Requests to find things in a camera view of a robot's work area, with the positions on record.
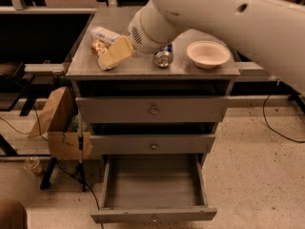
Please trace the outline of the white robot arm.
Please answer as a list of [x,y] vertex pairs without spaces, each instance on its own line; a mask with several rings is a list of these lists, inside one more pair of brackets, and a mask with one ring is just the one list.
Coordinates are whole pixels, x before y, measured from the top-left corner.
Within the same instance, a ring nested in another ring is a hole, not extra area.
[[150,0],[100,52],[111,69],[135,51],[154,53],[182,32],[213,35],[300,94],[305,93],[305,7],[282,0]]

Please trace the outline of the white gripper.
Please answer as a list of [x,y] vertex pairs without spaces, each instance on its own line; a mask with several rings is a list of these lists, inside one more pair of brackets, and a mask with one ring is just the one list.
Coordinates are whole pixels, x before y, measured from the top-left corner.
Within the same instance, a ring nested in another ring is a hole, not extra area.
[[140,9],[128,26],[130,39],[122,35],[97,58],[102,70],[110,70],[132,57],[135,46],[141,53],[156,52],[174,41],[187,26],[182,21],[183,5],[174,1],[149,2]]

